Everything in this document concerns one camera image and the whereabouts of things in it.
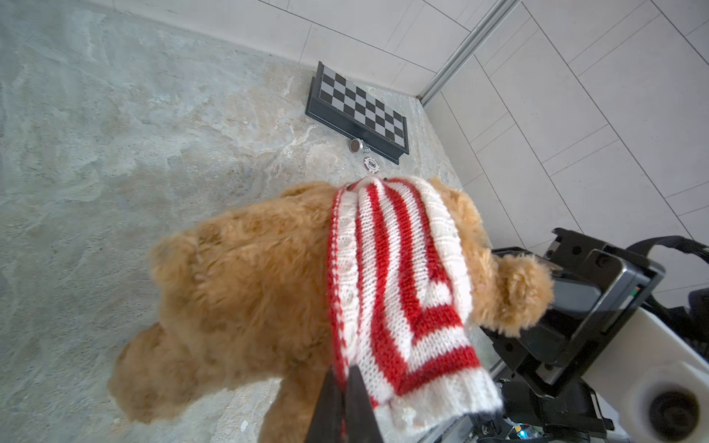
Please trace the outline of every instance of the brown plush toy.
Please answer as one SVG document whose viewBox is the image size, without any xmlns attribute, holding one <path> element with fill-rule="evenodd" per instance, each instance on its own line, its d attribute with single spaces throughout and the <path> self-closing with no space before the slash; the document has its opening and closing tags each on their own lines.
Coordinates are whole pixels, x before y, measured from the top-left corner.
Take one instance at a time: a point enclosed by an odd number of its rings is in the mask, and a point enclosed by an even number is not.
<svg viewBox="0 0 709 443">
<path fill-rule="evenodd" d="M 548 270 L 532 257 L 493 256 L 470 198 L 429 182 L 457 228 L 473 288 L 463 320 L 507 335 L 535 324 L 553 297 Z M 125 347 L 108 382 L 130 419 L 171 419 L 206 394 L 282 377 L 259 441 L 303 441 L 333 362 L 327 272 L 337 191 L 293 186 L 161 241 L 150 270 L 160 321 Z"/>
</svg>

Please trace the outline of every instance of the stone countertop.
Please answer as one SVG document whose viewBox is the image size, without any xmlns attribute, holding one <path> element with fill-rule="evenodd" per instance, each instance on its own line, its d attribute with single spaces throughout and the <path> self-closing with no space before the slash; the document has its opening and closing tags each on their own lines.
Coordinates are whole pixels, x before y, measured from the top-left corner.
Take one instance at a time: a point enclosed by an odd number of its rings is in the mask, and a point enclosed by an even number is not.
<svg viewBox="0 0 709 443">
<path fill-rule="evenodd" d="M 255 441 L 277 381 L 150 426 L 126 422 L 106 382 L 157 320 L 158 239 L 292 184 L 367 173 L 303 114 L 314 73 L 63 0 L 0 2 L 0 41 L 0 440 Z M 408 119 L 411 155 L 373 155 L 381 175 L 460 188 L 420 103 L 367 92 Z"/>
</svg>

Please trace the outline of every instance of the chessboard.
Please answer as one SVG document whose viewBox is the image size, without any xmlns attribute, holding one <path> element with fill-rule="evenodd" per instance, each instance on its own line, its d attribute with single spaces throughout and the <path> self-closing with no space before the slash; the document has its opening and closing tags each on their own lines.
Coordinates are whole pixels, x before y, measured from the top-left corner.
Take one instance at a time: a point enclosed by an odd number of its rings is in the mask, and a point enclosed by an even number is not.
<svg viewBox="0 0 709 443">
<path fill-rule="evenodd" d="M 373 152 L 398 164 L 408 154 L 406 117 L 362 88 L 318 63 L 306 115 L 349 138 L 360 138 Z"/>
</svg>

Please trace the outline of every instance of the white wall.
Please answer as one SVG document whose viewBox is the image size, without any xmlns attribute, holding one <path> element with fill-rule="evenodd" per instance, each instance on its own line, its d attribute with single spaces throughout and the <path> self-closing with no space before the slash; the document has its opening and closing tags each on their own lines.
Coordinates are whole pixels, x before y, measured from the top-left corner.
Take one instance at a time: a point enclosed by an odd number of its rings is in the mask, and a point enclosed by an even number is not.
<svg viewBox="0 0 709 443">
<path fill-rule="evenodd" d="M 709 244 L 709 1 L 523 0 L 426 108 L 497 247 Z M 669 305 L 706 264 L 661 247 Z"/>
<path fill-rule="evenodd" d="M 418 95 L 495 0 L 88 0 Z"/>
</svg>

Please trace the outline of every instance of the striped scarf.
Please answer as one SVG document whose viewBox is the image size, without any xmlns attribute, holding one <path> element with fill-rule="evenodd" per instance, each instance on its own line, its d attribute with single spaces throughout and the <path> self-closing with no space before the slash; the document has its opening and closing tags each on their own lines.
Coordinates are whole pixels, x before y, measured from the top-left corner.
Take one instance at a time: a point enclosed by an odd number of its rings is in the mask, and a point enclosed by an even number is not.
<svg viewBox="0 0 709 443">
<path fill-rule="evenodd" d="M 426 180 L 367 177 L 338 191 L 328 297 L 343 390 L 357 365 L 372 405 L 409 432 L 501 409 L 464 331 L 470 294 L 457 229 Z"/>
</svg>

